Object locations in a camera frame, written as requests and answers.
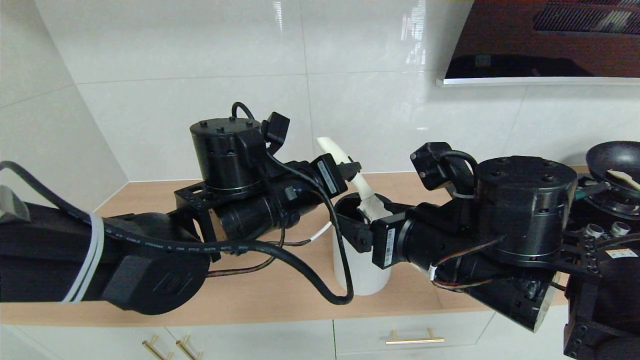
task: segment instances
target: white spatula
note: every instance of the white spatula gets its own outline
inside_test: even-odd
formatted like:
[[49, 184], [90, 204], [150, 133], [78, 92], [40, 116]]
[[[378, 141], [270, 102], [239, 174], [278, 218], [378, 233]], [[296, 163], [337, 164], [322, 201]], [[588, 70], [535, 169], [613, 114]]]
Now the white spatula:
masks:
[[640, 184], [638, 184], [633, 177], [631, 177], [631, 175], [627, 174], [624, 171], [615, 171], [615, 170], [607, 170], [607, 172], [609, 174], [611, 174], [612, 176], [617, 177], [620, 180], [624, 180], [627, 182], [627, 184], [633, 186], [636, 190], [640, 191]]
[[[328, 152], [333, 156], [336, 164], [351, 162], [349, 156], [347, 156], [331, 138], [322, 137], [317, 138], [316, 141], [324, 152]], [[351, 180], [351, 184], [356, 187], [360, 195], [360, 205], [358, 209], [362, 211], [370, 221], [393, 215], [391, 211], [385, 209], [384, 203], [376, 196], [373, 189], [367, 184], [367, 181], [360, 173]]]

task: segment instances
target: white tile wall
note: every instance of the white tile wall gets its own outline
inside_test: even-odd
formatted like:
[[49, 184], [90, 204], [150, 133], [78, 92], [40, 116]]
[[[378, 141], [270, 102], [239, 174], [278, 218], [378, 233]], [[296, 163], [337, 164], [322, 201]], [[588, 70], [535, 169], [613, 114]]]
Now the white tile wall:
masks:
[[640, 86], [530, 86], [504, 154], [578, 165], [611, 140], [640, 141]]
[[426, 141], [577, 164], [640, 140], [638, 87], [435, 87], [471, 1], [36, 1], [134, 181], [198, 177], [188, 126], [238, 100], [292, 118], [283, 160], [331, 136], [366, 172], [412, 171]]
[[37, 3], [79, 84], [305, 73], [297, 0]]
[[[126, 182], [33, 0], [2, 0], [0, 155], [87, 210]], [[48, 204], [9, 170], [2, 182], [25, 201]]]
[[446, 70], [473, 1], [301, 0], [307, 69]]
[[500, 156], [525, 87], [438, 88], [437, 75], [309, 75], [314, 136], [332, 137], [369, 172], [411, 170], [409, 155], [425, 142], [449, 142], [479, 161]]
[[234, 101], [243, 101], [256, 119], [266, 119], [272, 111], [291, 119], [278, 159], [313, 156], [304, 75], [123, 81], [79, 88], [130, 181], [202, 178], [189, 126], [230, 116]]
[[0, 15], [0, 107], [73, 85], [33, 1], [2, 0]]
[[[93, 211], [125, 183], [75, 85], [0, 108], [0, 152], [53, 192]], [[3, 184], [29, 202], [48, 204], [10, 171]]]

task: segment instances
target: barcode label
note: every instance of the barcode label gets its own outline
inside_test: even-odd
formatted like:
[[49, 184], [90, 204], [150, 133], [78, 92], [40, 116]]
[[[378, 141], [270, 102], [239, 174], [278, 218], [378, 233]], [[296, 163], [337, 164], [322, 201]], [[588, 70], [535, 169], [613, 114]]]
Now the barcode label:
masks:
[[389, 229], [389, 231], [387, 231], [387, 249], [385, 250], [385, 267], [391, 265], [391, 259], [394, 256], [395, 238], [396, 238], [396, 230]]
[[631, 249], [605, 250], [612, 259], [637, 258], [638, 255]]
[[329, 171], [326, 169], [326, 166], [324, 165], [324, 162], [322, 160], [318, 161], [318, 169], [320, 169], [320, 174], [324, 179], [324, 183], [326, 183], [326, 186], [329, 188], [329, 192], [331, 194], [338, 193], [338, 189], [335, 188], [333, 180], [331, 180], [331, 176], [329, 176]]

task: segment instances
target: white wire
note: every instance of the white wire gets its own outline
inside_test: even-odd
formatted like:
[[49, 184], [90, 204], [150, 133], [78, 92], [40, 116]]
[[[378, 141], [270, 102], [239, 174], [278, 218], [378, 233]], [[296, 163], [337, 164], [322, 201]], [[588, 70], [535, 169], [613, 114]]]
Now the white wire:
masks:
[[94, 213], [90, 214], [92, 216], [91, 219], [91, 227], [92, 232], [93, 228], [98, 228], [98, 238], [97, 238], [97, 249], [95, 249], [95, 254], [93, 255], [93, 259], [91, 265], [89, 266], [89, 271], [86, 273], [84, 277], [84, 281], [82, 286], [80, 286], [80, 290], [78, 290], [78, 294], [76, 294], [75, 299], [71, 303], [78, 303], [82, 301], [84, 294], [89, 288], [89, 284], [91, 280], [93, 280], [93, 275], [95, 274], [95, 269], [98, 267], [100, 263], [100, 258], [102, 257], [102, 250], [104, 248], [104, 223], [102, 222], [102, 218], [100, 216], [95, 215]]
[[[86, 253], [86, 257], [84, 259], [82, 267], [80, 268], [80, 271], [78, 272], [78, 275], [76, 276], [74, 283], [71, 285], [71, 288], [67, 293], [67, 296], [65, 296], [65, 298], [62, 299], [61, 303], [69, 303], [72, 300], [73, 302], [79, 301], [77, 300], [76, 294], [79, 294], [78, 289], [84, 285], [84, 282], [86, 282], [86, 276], [90, 271], [90, 267], [93, 265], [94, 259], [96, 257], [96, 250], [99, 246], [99, 243], [100, 243], [100, 254], [98, 255], [98, 257], [99, 258], [102, 257], [102, 244], [104, 243], [104, 223], [102, 222], [102, 218], [96, 215], [95, 213], [89, 213], [89, 216], [91, 218], [91, 242], [89, 244], [89, 250]], [[95, 271], [95, 267], [93, 269], [91, 277], [88, 279], [88, 282], [91, 282], [94, 271]], [[82, 296], [84, 296], [86, 287], [84, 287]]]
[[322, 227], [322, 229], [318, 230], [318, 232], [317, 232], [317, 233], [315, 233], [313, 236], [311, 236], [311, 237], [309, 238], [309, 240], [314, 241], [315, 239], [319, 238], [319, 237], [320, 237], [320, 235], [324, 234], [324, 232], [325, 232], [325, 231], [327, 231], [330, 227], [331, 227], [331, 222], [329, 221], [328, 223], [326, 223], [326, 224]]

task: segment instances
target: white cable tie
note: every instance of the white cable tie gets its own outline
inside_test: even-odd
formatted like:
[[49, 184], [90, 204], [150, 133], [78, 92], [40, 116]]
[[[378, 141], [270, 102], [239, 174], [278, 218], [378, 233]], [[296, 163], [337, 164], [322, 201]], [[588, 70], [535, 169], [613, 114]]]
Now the white cable tie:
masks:
[[91, 282], [91, 279], [93, 278], [97, 263], [102, 257], [102, 249], [104, 246], [104, 223], [102, 222], [102, 218], [95, 213], [89, 213], [89, 217], [91, 218], [91, 242], [89, 244], [89, 250], [86, 253], [86, 257], [80, 267], [80, 271], [78, 272], [74, 283], [71, 285], [67, 296], [65, 296], [61, 303], [69, 303], [71, 301], [78, 302], [82, 300], [82, 297], [89, 286], [88, 283]]
[[75, 299], [71, 301], [71, 303], [74, 303], [74, 304], [82, 301], [84, 294], [89, 288], [89, 285], [93, 280], [93, 275], [95, 274], [95, 271], [98, 268], [98, 264], [100, 263], [100, 259], [102, 258], [102, 250], [104, 248], [104, 222], [102, 221], [102, 218], [100, 216], [95, 215], [94, 213], [91, 213], [91, 215], [95, 216], [95, 218], [92, 219], [91, 224], [92, 224], [92, 230], [94, 227], [98, 228], [98, 239], [97, 239], [98, 243], [97, 243], [97, 248], [95, 249], [95, 253], [93, 255], [93, 261], [89, 266], [89, 271], [86, 273], [82, 286], [80, 286], [80, 290], [78, 290], [78, 293], [76, 294]]
[[453, 192], [453, 197], [457, 197], [460, 199], [473, 199], [475, 195], [465, 195], [465, 194]]
[[429, 265], [429, 280], [434, 281], [436, 279], [436, 270], [438, 270], [437, 266], [433, 266], [433, 264]]

